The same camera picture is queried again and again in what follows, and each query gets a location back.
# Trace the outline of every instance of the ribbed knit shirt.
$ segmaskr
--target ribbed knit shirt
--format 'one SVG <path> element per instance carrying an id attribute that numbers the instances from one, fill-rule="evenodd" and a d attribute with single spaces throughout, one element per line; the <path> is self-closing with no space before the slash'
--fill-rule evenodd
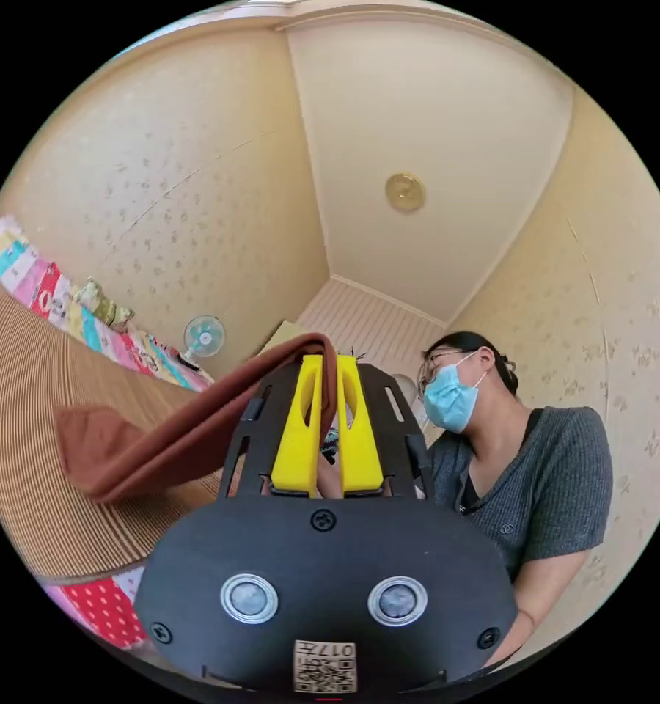
<path id="1" fill-rule="evenodd" d="M 436 503 L 461 512 L 471 444 L 445 432 L 429 452 Z M 599 545 L 612 486 L 611 452 L 597 412 L 547 406 L 517 456 L 465 515 L 496 543 L 513 581 L 524 562 Z"/>

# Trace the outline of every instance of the brown cloth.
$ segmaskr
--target brown cloth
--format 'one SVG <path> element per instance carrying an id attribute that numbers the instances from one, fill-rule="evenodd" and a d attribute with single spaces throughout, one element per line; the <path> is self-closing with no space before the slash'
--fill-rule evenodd
<path id="1" fill-rule="evenodd" d="M 337 357 L 327 337 L 306 334 L 245 362 L 150 433 L 107 406 L 56 408 L 56 442 L 66 478 L 90 499 L 107 503 L 216 471 L 262 379 L 307 354 L 324 357 L 320 437 L 325 439 L 337 407 Z"/>

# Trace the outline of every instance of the electric fan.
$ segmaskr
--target electric fan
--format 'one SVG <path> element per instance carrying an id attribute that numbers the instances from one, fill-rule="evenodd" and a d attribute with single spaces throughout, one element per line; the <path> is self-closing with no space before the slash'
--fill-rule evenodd
<path id="1" fill-rule="evenodd" d="M 194 318 L 183 333 L 186 352 L 179 354 L 178 361 L 198 371 L 200 367 L 194 357 L 212 357 L 217 354 L 225 341 L 225 328 L 214 315 L 199 315 Z"/>

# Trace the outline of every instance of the label sticker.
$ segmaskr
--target label sticker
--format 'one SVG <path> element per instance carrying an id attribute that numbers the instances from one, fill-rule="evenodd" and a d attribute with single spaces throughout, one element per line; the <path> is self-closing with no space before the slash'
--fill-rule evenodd
<path id="1" fill-rule="evenodd" d="M 354 643 L 297 640 L 293 646 L 293 687 L 296 692 L 312 694 L 356 692 Z"/>

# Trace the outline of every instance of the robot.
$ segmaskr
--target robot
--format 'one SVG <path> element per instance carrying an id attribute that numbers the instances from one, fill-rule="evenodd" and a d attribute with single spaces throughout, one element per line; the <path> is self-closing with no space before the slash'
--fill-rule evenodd
<path id="1" fill-rule="evenodd" d="M 137 615 L 176 668 L 260 700 L 449 686 L 484 666 L 516 618 L 505 567 L 469 519 L 434 503 L 396 381 L 353 356 L 337 357 L 343 498 L 316 497 L 322 369 L 305 356 L 260 383 L 218 499 L 155 546 Z"/>

